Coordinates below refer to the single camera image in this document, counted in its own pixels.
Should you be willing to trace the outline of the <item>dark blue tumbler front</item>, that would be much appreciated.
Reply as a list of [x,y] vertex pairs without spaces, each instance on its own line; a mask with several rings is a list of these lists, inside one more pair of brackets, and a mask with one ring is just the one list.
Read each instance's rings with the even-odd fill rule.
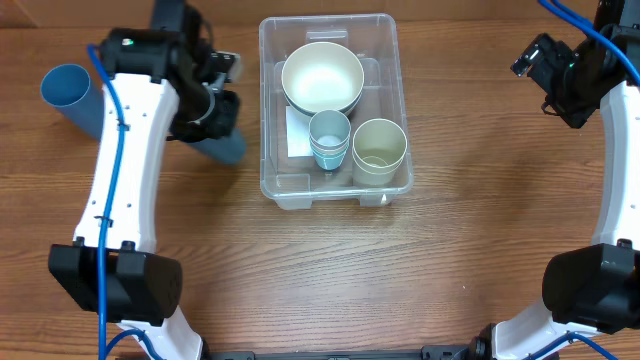
[[205,139],[189,143],[189,146],[220,163],[235,165],[246,153],[246,141],[238,128],[227,137],[220,139]]

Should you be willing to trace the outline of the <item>pink small cup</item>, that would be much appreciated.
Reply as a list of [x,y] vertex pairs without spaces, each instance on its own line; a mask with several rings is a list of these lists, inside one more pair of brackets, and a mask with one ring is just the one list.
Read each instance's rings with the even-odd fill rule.
[[314,141],[310,142],[310,147],[317,147],[317,148],[323,148],[323,149],[338,149],[341,148],[343,146],[347,146],[349,147],[349,142],[348,141],[344,141],[342,143],[339,144],[335,144],[335,145],[323,145]]

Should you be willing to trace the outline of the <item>teal small cup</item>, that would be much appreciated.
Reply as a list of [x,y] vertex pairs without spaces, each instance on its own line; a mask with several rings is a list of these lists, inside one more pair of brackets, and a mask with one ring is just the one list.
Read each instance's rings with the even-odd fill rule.
[[348,150],[348,147],[343,146],[338,149],[323,149],[323,148],[312,147],[311,150],[315,156],[331,158],[331,157],[342,156]]

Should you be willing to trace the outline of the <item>grey small cup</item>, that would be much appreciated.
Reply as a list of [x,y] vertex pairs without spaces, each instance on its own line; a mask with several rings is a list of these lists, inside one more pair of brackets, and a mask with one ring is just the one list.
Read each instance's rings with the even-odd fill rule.
[[318,112],[309,123],[310,140],[323,145],[335,145],[348,141],[350,134],[350,120],[336,110]]

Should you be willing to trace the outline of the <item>clear plastic storage bin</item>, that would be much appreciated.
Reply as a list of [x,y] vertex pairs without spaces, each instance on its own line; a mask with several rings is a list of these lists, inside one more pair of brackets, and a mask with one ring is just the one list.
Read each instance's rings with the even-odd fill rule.
[[393,180],[381,187],[354,182],[351,155],[333,171],[320,168],[313,154],[287,155],[282,68],[297,48],[316,41],[338,43],[361,60],[365,83],[361,100],[349,115],[354,127],[374,118],[391,120],[402,129],[408,127],[396,23],[390,15],[268,17],[259,27],[261,190],[284,210],[346,199],[356,199],[363,206],[384,206],[411,189],[414,169],[410,154],[405,155]]

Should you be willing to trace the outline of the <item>light blue small cup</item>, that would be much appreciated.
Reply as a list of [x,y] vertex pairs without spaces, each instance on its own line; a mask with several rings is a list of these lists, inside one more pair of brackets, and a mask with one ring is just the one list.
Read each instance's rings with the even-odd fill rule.
[[314,159],[320,168],[327,171],[333,171],[342,165],[345,155],[345,152],[334,155],[315,153]]

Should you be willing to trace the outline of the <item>dark blue bowl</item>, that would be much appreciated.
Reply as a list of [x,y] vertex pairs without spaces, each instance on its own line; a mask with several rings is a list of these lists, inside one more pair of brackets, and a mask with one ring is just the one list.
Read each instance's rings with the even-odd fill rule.
[[320,90],[295,92],[292,96],[284,93],[289,105],[307,116],[314,116],[325,110],[335,110],[349,116],[355,110],[362,94],[360,91],[352,97],[342,92]]

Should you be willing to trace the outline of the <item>cream tumbler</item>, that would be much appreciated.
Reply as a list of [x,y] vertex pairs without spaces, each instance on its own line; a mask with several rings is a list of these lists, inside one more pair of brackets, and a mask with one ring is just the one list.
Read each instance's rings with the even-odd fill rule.
[[364,170],[384,174],[395,170],[408,149],[404,130],[395,122],[377,118],[360,125],[353,136],[353,157]]
[[369,155],[364,159],[353,155],[353,179],[355,183],[370,187],[389,184],[395,177],[402,161],[392,164],[382,156]]

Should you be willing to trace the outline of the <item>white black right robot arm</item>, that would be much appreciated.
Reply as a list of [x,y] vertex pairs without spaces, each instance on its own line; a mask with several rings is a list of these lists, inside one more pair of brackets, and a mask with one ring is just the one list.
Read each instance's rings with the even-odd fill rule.
[[639,4],[602,1],[589,20],[559,1],[539,3],[585,39],[570,48],[541,33],[511,69],[545,92],[545,114],[571,128],[600,113],[601,207],[590,245],[549,261],[540,300],[488,325],[458,359],[556,359],[576,341],[610,359],[595,337],[639,327]]

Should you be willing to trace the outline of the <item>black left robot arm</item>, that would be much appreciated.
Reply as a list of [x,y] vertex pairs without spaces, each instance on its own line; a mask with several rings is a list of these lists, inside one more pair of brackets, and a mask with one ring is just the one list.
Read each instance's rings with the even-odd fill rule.
[[57,66],[40,85],[99,142],[85,209],[72,242],[51,247],[49,271],[101,328],[118,325],[148,357],[206,359],[179,306],[182,267],[156,252],[156,197],[170,141],[224,164],[244,156],[240,100],[228,89],[241,58],[215,50],[209,23],[184,1],[156,2],[148,28],[115,28],[87,53],[90,68]]

